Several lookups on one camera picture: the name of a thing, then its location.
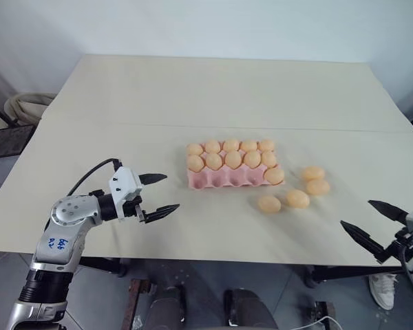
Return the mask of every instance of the white cable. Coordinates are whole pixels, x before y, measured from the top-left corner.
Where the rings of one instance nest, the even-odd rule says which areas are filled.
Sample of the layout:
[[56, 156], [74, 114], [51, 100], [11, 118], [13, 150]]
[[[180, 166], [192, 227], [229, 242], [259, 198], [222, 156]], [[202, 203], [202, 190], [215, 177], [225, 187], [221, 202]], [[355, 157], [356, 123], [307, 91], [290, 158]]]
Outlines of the white cable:
[[343, 327], [342, 327], [341, 325], [339, 325], [339, 323], [337, 322], [337, 320], [335, 320], [334, 318], [331, 318], [330, 316], [324, 316], [323, 318], [320, 318], [318, 321], [315, 321], [315, 322], [313, 322], [313, 323], [310, 323], [310, 324], [308, 324], [308, 325], [305, 325], [304, 327], [294, 328], [294, 329], [291, 329], [291, 330], [300, 330], [300, 329], [304, 329], [304, 328], [309, 328], [309, 327], [311, 327], [311, 326], [313, 326], [313, 325], [315, 325], [315, 324], [317, 324], [317, 323], [320, 323], [322, 320], [325, 320], [326, 318], [328, 318], [329, 320], [333, 321], [333, 322], [339, 327], [339, 330], [343, 330]]

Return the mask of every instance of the metal frame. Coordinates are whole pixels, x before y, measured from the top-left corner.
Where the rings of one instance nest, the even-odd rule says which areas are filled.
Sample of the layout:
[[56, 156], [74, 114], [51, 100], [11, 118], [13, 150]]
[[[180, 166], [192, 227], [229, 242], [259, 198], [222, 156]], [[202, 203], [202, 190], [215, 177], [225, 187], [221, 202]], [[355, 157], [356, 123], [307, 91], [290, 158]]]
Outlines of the metal frame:
[[362, 267], [362, 266], [320, 266], [314, 265], [307, 269], [305, 284], [316, 287], [319, 283], [338, 278], [367, 276], [373, 274], [392, 273], [402, 274], [401, 266]]
[[109, 260], [99, 256], [82, 256], [80, 259], [80, 265], [116, 274], [118, 277], [123, 277], [128, 270], [127, 266], [121, 263], [120, 258], [113, 258], [112, 260]]
[[17, 121], [12, 120], [10, 116], [6, 112], [0, 111], [0, 119], [3, 120], [9, 127], [19, 127], [20, 125], [17, 124]]
[[136, 308], [138, 307], [139, 295], [152, 294], [153, 289], [155, 289], [155, 286], [149, 280], [130, 280], [129, 301], [125, 309], [121, 330], [131, 330], [136, 315]]

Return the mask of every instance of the egg carton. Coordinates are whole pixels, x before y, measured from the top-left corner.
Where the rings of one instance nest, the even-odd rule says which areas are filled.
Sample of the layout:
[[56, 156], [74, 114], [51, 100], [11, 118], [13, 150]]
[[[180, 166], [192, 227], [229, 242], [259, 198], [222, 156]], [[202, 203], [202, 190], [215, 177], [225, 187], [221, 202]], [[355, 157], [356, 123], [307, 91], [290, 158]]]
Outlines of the egg carton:
[[[222, 157], [223, 165], [218, 170], [212, 170], [209, 167], [205, 166], [200, 172], [196, 173], [190, 169], [187, 169], [188, 187], [193, 189], [203, 189], [221, 188], [227, 186], [272, 186], [272, 184], [264, 179], [264, 172], [268, 169], [268, 167], [260, 163], [260, 165], [256, 168], [250, 168], [243, 162], [243, 158], [246, 153], [241, 149], [239, 150], [239, 153], [242, 156], [242, 164], [236, 169], [232, 169], [225, 164], [225, 155], [227, 154], [227, 152], [223, 150], [219, 152], [219, 155]], [[207, 153], [205, 152], [200, 155], [204, 162], [206, 155]]]

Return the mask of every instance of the brown egg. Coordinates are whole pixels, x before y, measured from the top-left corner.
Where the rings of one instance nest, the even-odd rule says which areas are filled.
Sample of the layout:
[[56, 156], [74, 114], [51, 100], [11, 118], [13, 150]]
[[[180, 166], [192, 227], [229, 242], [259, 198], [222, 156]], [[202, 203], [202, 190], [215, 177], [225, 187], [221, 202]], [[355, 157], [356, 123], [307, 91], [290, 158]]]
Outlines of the brown egg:
[[217, 140], [209, 140], [205, 144], [205, 151], [207, 153], [219, 153], [220, 152], [220, 143]]
[[323, 179], [325, 175], [324, 169], [318, 166], [306, 167], [301, 173], [301, 177], [304, 181], [310, 181], [314, 179]]
[[204, 160], [197, 155], [190, 155], [187, 157], [188, 169], [193, 172], [200, 172], [204, 167]]
[[277, 165], [277, 158], [272, 151], [265, 151], [262, 153], [262, 164], [266, 165], [268, 168]]
[[244, 159], [243, 162], [249, 166], [249, 168], [256, 168], [260, 165], [262, 157], [258, 153], [258, 151], [249, 151]]
[[276, 213], [280, 211], [282, 203], [275, 196], [261, 196], [257, 202], [259, 209], [265, 213]]
[[239, 150], [240, 142], [237, 139], [229, 139], [223, 142], [223, 150], [227, 153], [230, 151]]
[[225, 156], [225, 164], [235, 170], [242, 163], [242, 156], [238, 151], [230, 151]]
[[203, 154], [203, 152], [204, 152], [204, 149], [202, 148], [202, 146], [200, 144], [190, 143], [187, 146], [187, 155], [200, 156], [201, 154]]
[[293, 208], [307, 208], [310, 203], [309, 196], [301, 190], [292, 189], [286, 194], [288, 204]]
[[275, 145], [272, 140], [263, 140], [259, 142], [260, 151], [274, 151]]
[[209, 153], [206, 155], [205, 162], [206, 165], [214, 171], [218, 170], [223, 165], [222, 158], [217, 153]]
[[270, 168], [264, 173], [264, 178], [270, 184], [279, 184], [284, 179], [284, 171], [278, 167]]
[[325, 195], [330, 191], [330, 184], [325, 179], [310, 180], [306, 190], [311, 195]]
[[252, 150], [257, 150], [257, 142], [252, 140], [243, 141], [240, 148], [246, 153]]

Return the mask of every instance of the white wall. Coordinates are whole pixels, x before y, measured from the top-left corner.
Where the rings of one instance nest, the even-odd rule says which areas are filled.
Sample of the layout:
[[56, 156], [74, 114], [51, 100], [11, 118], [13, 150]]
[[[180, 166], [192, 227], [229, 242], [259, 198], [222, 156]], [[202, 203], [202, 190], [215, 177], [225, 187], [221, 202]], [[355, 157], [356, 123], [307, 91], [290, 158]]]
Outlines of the white wall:
[[84, 53], [367, 62], [413, 114], [413, 0], [0, 0], [0, 100]]

